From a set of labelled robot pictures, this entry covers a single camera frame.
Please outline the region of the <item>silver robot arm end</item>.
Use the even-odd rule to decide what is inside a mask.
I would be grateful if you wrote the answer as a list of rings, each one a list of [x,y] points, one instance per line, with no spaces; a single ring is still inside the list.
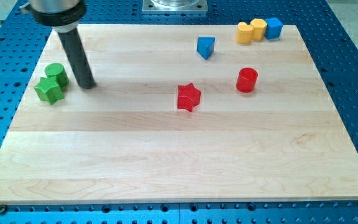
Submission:
[[[84,0],[28,0],[19,9],[23,14],[31,13],[36,22],[59,33],[76,29],[86,14]]]

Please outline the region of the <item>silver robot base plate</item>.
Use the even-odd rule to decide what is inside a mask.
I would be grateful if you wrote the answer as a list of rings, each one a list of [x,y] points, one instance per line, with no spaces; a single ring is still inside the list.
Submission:
[[[143,0],[142,11],[161,12],[207,12],[207,0]]]

